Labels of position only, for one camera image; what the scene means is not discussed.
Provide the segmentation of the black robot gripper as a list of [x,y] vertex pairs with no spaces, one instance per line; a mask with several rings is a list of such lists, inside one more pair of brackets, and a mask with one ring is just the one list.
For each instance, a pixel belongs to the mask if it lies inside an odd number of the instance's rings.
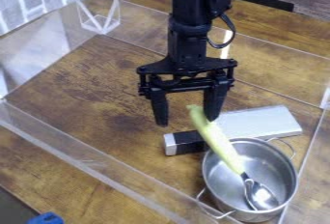
[[[221,16],[232,35],[236,28],[232,21]],[[214,49],[224,48],[233,36],[220,44],[208,37],[210,24],[184,25],[172,17],[168,19],[166,55],[164,58],[136,69],[138,74],[137,92],[150,99],[154,121],[166,126],[165,94],[202,90],[202,113],[212,122],[218,114],[226,91],[233,83],[233,59],[214,59],[205,56],[205,44]]]

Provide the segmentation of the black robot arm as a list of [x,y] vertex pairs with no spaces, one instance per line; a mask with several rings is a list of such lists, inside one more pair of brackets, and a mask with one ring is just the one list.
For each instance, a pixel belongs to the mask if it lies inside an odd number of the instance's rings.
[[233,86],[233,59],[214,59],[205,56],[205,48],[222,48],[206,37],[212,20],[230,20],[225,11],[230,0],[170,0],[172,10],[166,24],[166,55],[138,67],[138,94],[150,100],[154,121],[166,125],[168,93],[202,91],[202,113],[212,121],[217,118],[226,91]]

